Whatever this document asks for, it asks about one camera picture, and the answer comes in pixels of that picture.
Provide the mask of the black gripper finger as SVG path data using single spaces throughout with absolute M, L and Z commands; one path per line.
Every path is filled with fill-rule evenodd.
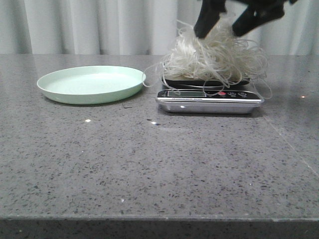
M 233 23 L 235 36 L 241 37 L 255 28 L 284 16 L 286 0 L 239 0 L 247 8 Z
M 226 12 L 225 0 L 203 0 L 198 19 L 194 25 L 195 36 L 204 39 Z

